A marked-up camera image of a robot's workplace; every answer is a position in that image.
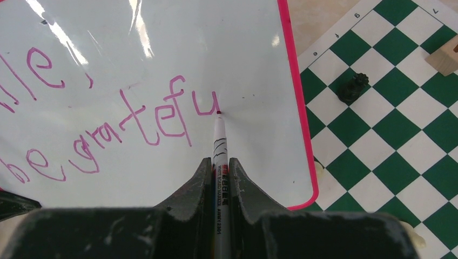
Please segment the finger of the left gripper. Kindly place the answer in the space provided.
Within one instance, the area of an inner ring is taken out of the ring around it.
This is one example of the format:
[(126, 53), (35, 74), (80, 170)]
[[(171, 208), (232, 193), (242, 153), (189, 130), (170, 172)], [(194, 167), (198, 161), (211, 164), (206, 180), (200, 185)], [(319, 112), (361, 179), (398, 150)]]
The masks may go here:
[(40, 209), (42, 205), (33, 199), (1, 191), (1, 221)]

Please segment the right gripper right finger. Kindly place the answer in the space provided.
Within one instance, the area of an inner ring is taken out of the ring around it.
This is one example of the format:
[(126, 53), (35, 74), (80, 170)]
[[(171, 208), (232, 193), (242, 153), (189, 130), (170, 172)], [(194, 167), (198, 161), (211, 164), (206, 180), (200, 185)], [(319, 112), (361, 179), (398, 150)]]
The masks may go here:
[(237, 158), (230, 158), (232, 223), (236, 258), (278, 258), (271, 217), (288, 209), (252, 181)]

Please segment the pink framed whiteboard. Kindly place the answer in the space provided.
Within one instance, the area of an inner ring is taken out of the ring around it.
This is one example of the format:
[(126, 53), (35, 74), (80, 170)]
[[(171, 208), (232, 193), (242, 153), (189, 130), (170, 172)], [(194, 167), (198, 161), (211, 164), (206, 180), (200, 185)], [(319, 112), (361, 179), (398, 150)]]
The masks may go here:
[(318, 197), (286, 1), (1, 1), (1, 190), (149, 207), (213, 154), (277, 203)]

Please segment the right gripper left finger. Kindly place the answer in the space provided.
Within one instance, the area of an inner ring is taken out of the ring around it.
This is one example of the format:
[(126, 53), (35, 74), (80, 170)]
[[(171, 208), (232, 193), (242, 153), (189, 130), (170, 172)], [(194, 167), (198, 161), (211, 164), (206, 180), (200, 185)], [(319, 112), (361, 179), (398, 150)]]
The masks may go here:
[(185, 184), (153, 207), (161, 212), (154, 258), (211, 257), (211, 174), (211, 159), (202, 159)]

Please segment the magenta whiteboard marker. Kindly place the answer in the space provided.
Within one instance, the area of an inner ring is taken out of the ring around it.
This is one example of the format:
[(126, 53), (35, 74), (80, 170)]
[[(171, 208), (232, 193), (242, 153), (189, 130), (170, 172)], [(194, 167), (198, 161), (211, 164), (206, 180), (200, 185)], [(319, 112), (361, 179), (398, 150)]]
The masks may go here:
[(230, 188), (227, 137), (222, 112), (217, 111), (214, 126), (213, 172), (215, 176), (214, 258), (231, 258)]

